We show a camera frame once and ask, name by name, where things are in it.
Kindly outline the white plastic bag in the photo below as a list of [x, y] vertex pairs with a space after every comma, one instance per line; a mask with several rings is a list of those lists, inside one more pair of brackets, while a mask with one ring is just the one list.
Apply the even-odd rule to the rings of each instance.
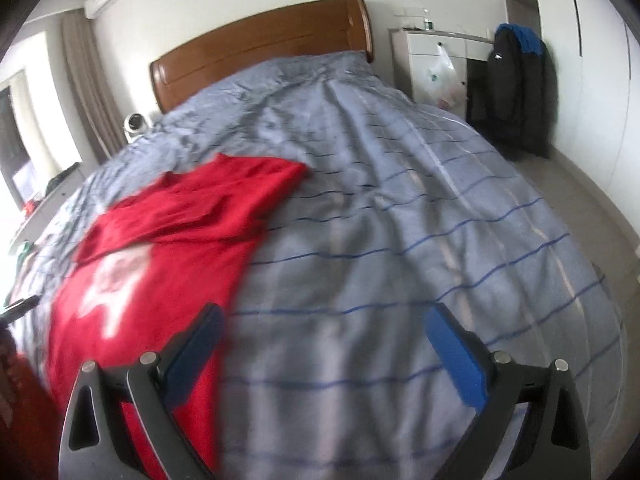
[[440, 41], [436, 44], [436, 51], [436, 54], [414, 58], [413, 99], [442, 110], [453, 110], [465, 100], [465, 84]]

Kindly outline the grey plaid bed duvet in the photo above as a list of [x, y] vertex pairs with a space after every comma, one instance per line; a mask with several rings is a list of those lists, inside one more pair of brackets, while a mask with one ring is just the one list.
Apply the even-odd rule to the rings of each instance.
[[429, 479], [473, 412], [423, 329], [441, 302], [491, 349], [568, 363], [592, 446], [626, 386], [623, 321], [565, 223], [475, 130], [383, 84], [356, 52], [277, 58], [201, 90], [56, 214], [14, 325], [52, 393], [53, 301], [99, 216], [215, 156], [307, 167], [224, 319], [224, 479]]

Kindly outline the blue garment on chair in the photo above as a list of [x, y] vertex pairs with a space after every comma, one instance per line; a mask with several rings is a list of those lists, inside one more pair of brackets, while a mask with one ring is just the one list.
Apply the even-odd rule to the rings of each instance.
[[541, 56], [544, 53], [541, 39], [530, 27], [518, 24], [502, 23], [498, 26], [495, 32], [495, 37], [498, 37], [502, 32], [512, 32], [520, 43], [523, 54]]

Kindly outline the white low window cabinet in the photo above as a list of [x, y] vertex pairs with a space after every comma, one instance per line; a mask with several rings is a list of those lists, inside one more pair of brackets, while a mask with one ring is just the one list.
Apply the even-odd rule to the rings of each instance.
[[52, 191], [39, 203], [21, 229], [17, 231], [9, 251], [15, 252], [16, 248], [24, 242], [38, 240], [66, 200], [81, 187], [85, 178], [84, 165], [81, 162], [75, 162], [73, 166], [63, 171], [62, 178], [56, 177]]

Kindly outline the white bedside dresser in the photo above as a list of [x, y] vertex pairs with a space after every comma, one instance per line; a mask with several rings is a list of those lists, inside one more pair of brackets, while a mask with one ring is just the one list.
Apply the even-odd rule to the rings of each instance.
[[480, 102], [473, 93], [486, 76], [489, 40], [455, 32], [392, 29], [390, 45], [396, 88], [413, 102], [471, 119], [472, 105]]

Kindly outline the brown wooden headboard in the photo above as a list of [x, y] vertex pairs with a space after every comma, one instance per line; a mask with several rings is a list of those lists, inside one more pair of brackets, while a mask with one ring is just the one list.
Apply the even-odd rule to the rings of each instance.
[[356, 51], [374, 60], [364, 0], [316, 0], [218, 27], [150, 65], [154, 96], [167, 113], [214, 82], [250, 66], [291, 56]]

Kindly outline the black jacket on chair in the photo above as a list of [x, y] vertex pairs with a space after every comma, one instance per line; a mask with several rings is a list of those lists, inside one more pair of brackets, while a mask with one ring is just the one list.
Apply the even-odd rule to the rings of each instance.
[[468, 123], [506, 158], [550, 156], [558, 92], [543, 41], [542, 48], [541, 56], [523, 54], [512, 32], [494, 37], [486, 76], [473, 93], [480, 102]]

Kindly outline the white wardrobe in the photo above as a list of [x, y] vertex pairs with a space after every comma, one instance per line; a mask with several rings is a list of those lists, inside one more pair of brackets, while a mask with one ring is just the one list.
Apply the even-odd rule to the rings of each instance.
[[639, 229], [639, 46], [610, 0], [539, 0], [560, 104], [554, 146]]

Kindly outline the red sweater white print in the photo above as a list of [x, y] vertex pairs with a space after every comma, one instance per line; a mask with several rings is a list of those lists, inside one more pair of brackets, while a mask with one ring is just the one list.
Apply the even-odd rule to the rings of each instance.
[[[162, 174], [99, 216], [53, 301], [47, 373], [65, 414], [82, 363], [123, 366], [160, 351], [206, 304], [226, 318], [269, 217], [306, 174], [300, 162], [219, 154], [186, 174]], [[172, 411], [211, 471], [220, 352], [219, 341], [189, 399]], [[145, 479], [168, 479], [132, 406], [122, 404], [122, 414]]]

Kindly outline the beige curtain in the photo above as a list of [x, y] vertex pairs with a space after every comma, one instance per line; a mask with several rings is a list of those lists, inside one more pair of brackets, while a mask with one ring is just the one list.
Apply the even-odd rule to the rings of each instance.
[[60, 19], [61, 40], [70, 88], [82, 126], [98, 164], [126, 145], [124, 116], [120, 114], [100, 58], [96, 35], [83, 10]]

